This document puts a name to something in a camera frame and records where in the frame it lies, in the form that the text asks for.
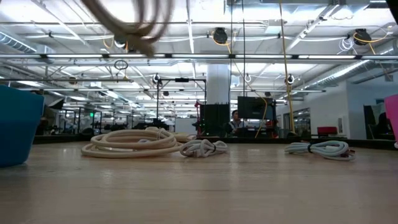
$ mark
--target white rope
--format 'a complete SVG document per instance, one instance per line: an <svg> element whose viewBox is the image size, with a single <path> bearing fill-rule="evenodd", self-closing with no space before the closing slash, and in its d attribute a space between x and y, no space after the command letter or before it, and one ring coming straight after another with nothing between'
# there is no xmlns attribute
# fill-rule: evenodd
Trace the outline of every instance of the white rope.
<svg viewBox="0 0 398 224"><path fill-rule="evenodd" d="M337 161L352 161L355 159L354 154L352 154L348 148L348 144L341 141L327 141L312 145L304 142L295 142L287 146L285 152L290 154L311 152L325 159Z"/></svg>
<svg viewBox="0 0 398 224"><path fill-rule="evenodd" d="M228 146L224 142L217 141L212 144L207 139L190 141L185 143L180 149L181 155L196 158L208 157L226 152L228 152Z"/></svg>

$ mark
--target coiled rope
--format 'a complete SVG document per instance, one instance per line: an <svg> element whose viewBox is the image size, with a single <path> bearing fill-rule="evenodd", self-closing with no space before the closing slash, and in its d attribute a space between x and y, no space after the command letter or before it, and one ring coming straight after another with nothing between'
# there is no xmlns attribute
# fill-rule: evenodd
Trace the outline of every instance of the coiled rope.
<svg viewBox="0 0 398 224"><path fill-rule="evenodd" d="M295 142L285 148L285 152L290 154L314 153L325 159L337 161L352 161L355 159L353 151L350 151L348 144L341 141L327 141L318 144Z"/></svg>
<svg viewBox="0 0 398 224"><path fill-rule="evenodd" d="M84 156L122 159L161 156L180 151L187 157L208 157L228 150L225 143L214 144L208 140L192 140L193 136L183 133L176 135L164 129L113 131L91 138L91 143L81 149Z"/></svg>
<svg viewBox="0 0 398 224"><path fill-rule="evenodd" d="M134 158L177 152L181 146L174 135L164 129L121 130L92 137L91 144L84 146L81 153L100 158Z"/></svg>
<svg viewBox="0 0 398 224"><path fill-rule="evenodd" d="M172 17L172 9L174 5L173 0L155 0L154 13L149 24L144 26L145 11L148 5L146 0L135 0L138 8L139 21L134 25L127 25L119 19L115 18L112 14L104 8L99 0L81 0L82 3L91 11L91 13L102 23L109 31L115 36L126 38L129 45L133 45L140 53L152 57L154 55L154 47L152 44L157 42L165 33L168 23ZM166 6L164 21L159 31L153 37L145 39L158 23L160 9Z"/></svg>

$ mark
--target computer monitor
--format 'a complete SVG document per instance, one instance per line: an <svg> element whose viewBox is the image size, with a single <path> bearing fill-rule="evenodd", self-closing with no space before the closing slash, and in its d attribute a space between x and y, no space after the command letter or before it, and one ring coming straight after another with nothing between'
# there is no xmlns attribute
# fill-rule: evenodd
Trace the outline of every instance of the computer monitor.
<svg viewBox="0 0 398 224"><path fill-rule="evenodd" d="M275 102L272 98L264 98L267 101L265 119L275 120ZM260 97L238 96L238 115L240 118L262 119L266 104Z"/></svg>

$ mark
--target person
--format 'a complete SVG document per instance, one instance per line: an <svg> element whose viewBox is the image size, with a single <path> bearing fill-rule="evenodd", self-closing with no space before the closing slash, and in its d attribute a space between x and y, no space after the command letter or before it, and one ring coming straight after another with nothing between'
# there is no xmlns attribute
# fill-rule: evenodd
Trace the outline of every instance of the person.
<svg viewBox="0 0 398 224"><path fill-rule="evenodd" d="M228 124L229 127L227 133L233 133L233 134L236 134L239 128L246 128L248 126L247 123L242 122L241 118L239 118L238 110L232 111L232 121L229 122Z"/></svg>

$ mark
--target wooden table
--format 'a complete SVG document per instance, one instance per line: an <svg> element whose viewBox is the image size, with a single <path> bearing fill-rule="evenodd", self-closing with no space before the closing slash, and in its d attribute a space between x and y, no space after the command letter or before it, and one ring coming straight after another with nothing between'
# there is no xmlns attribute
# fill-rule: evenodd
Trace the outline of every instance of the wooden table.
<svg viewBox="0 0 398 224"><path fill-rule="evenodd" d="M230 144L206 159L81 157L83 143L36 145L0 169L0 223L397 223L398 152L353 162Z"/></svg>

